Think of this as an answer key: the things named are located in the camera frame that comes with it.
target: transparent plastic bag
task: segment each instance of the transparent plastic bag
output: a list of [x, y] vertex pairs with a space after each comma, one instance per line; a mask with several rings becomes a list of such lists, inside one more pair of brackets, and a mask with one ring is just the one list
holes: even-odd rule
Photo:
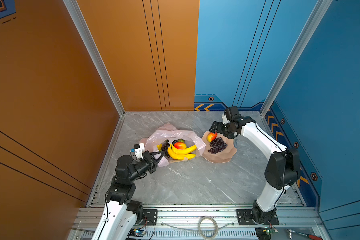
[[[162, 144], [165, 140], [168, 139], [169, 142], [172, 142], [180, 138], [184, 140], [185, 144], [188, 147], [192, 146], [193, 144], [196, 145], [196, 156], [201, 156], [203, 154], [206, 144], [199, 136], [197, 136], [195, 132], [178, 130], [170, 123], [159, 127], [149, 138], [141, 139], [139, 143], [144, 143], [145, 150], [148, 150], [150, 152], [157, 152], [157, 145]], [[184, 160], [174, 160], [170, 158], [168, 160], [166, 157], [163, 157], [158, 163], [158, 166], [164, 167], [173, 162], [181, 162], [187, 160], [187, 158], [185, 158]]]

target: brown plate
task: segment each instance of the brown plate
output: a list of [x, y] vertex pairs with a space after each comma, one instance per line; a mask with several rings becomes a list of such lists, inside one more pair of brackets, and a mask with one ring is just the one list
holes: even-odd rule
[[233, 139], [228, 139], [228, 138], [224, 137], [222, 134], [218, 133], [217, 137], [221, 137], [223, 139], [223, 141], [227, 144], [227, 147], [226, 147], [226, 149], [224, 149], [221, 152], [218, 152], [216, 154], [211, 154], [208, 152], [208, 150], [211, 149], [211, 147], [209, 146], [210, 142], [208, 142], [208, 140], [206, 140], [206, 137], [209, 133], [210, 133], [209, 131], [206, 131], [202, 137], [203, 142], [205, 142], [205, 144], [206, 144], [205, 151], [202, 154], [202, 156], [206, 160], [213, 162], [213, 163], [229, 162], [231, 160], [231, 158], [237, 152], [237, 149], [233, 146]]

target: yellow fruit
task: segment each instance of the yellow fruit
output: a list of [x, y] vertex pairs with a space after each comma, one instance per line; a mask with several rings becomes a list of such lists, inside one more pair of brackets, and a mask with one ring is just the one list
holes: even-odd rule
[[174, 147], [172, 145], [172, 143], [171, 143], [171, 148], [174, 153], [179, 154], [179, 155], [186, 155], [197, 149], [196, 145], [193, 145], [192, 147], [187, 147], [186, 149], [177, 149], [176, 147]]
[[188, 159], [192, 159], [194, 157], [196, 157], [196, 154], [186, 154], [186, 155], [179, 155], [173, 152], [172, 150], [172, 144], [171, 146], [168, 148], [167, 152], [169, 154], [169, 156], [171, 156], [171, 158], [173, 158], [174, 160], [184, 160], [184, 158], [188, 158]]

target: banana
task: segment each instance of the banana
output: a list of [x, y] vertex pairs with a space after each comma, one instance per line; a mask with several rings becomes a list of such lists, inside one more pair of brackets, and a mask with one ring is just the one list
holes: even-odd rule
[[179, 154], [174, 153], [172, 150], [172, 144], [168, 148], [167, 152], [168, 152], [169, 156], [171, 156], [171, 158], [173, 158], [174, 160], [184, 160], [184, 158], [192, 159], [192, 158], [196, 157], [196, 154], [179, 155]]
[[172, 145], [172, 143], [171, 143], [171, 148], [174, 153], [179, 155], [189, 154], [197, 149], [196, 145], [193, 145], [192, 147], [187, 147], [186, 149], [177, 149]]

